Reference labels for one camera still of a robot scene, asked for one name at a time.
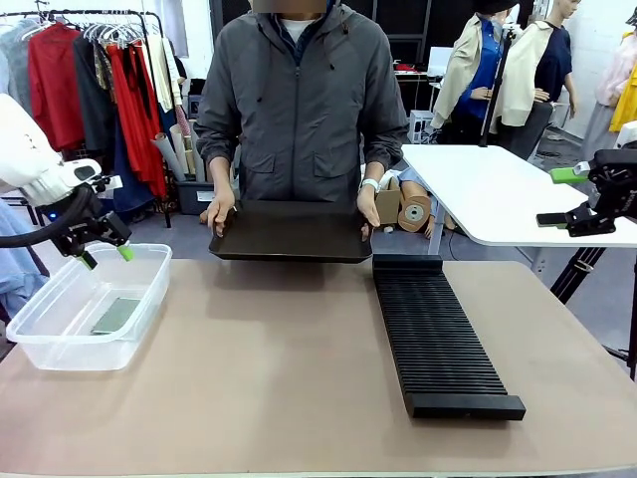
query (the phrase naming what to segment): red dress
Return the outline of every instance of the red dress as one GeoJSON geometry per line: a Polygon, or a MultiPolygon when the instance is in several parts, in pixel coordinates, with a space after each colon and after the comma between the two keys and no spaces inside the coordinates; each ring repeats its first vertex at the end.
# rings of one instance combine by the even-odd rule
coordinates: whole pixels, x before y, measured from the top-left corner
{"type": "Polygon", "coordinates": [[[143,60],[143,47],[106,47],[110,56],[115,100],[130,167],[155,196],[166,196],[163,158],[152,140],[161,132],[157,98],[143,60]]]}
{"type": "Polygon", "coordinates": [[[61,23],[29,41],[29,87],[33,119],[55,151],[84,142],[73,41],[80,32],[61,23]]]}

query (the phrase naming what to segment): plastic storage container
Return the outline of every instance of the plastic storage container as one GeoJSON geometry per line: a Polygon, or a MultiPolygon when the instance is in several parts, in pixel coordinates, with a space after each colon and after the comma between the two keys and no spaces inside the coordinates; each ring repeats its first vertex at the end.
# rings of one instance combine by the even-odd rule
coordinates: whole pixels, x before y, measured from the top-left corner
{"type": "Polygon", "coordinates": [[[106,244],[87,250],[98,261],[65,265],[18,313],[7,338],[31,363],[46,370],[115,370],[128,365],[154,321],[168,289],[172,251],[133,244],[131,262],[106,244]],[[139,301],[123,325],[107,335],[92,332],[117,299],[139,301]]]}

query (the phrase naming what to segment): ridged rubber mat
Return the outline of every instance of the ridged rubber mat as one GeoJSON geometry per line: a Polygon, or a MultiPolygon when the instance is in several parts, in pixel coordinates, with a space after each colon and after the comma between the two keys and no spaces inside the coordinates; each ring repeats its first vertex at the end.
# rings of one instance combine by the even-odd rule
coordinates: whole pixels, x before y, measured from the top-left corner
{"type": "Polygon", "coordinates": [[[414,418],[522,420],[435,256],[374,255],[380,309],[414,418]]]}

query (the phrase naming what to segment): pink garment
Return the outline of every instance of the pink garment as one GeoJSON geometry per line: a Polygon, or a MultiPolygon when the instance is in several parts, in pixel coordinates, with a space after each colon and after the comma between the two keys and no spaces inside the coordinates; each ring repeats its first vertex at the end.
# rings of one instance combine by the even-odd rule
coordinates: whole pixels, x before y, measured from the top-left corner
{"type": "Polygon", "coordinates": [[[628,85],[637,64],[637,36],[633,33],[621,43],[604,77],[597,87],[597,101],[606,107],[615,107],[628,85]]]}

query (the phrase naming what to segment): table leg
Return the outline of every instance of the table leg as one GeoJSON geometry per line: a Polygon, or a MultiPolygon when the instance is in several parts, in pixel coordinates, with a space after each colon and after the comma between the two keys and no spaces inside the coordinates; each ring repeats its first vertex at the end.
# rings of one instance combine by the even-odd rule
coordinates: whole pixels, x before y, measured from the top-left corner
{"type": "Polygon", "coordinates": [[[437,207],[435,211],[432,211],[434,214],[434,230],[431,233],[431,239],[429,240],[429,251],[427,254],[430,256],[437,256],[440,251],[440,240],[442,239],[442,230],[443,225],[445,223],[445,208],[440,203],[440,201],[436,201],[437,207]]]}
{"type": "Polygon", "coordinates": [[[537,253],[535,254],[535,258],[533,259],[533,263],[531,265],[531,269],[533,273],[536,274],[540,279],[544,274],[544,269],[546,268],[546,249],[540,247],[537,249],[537,253]]]}

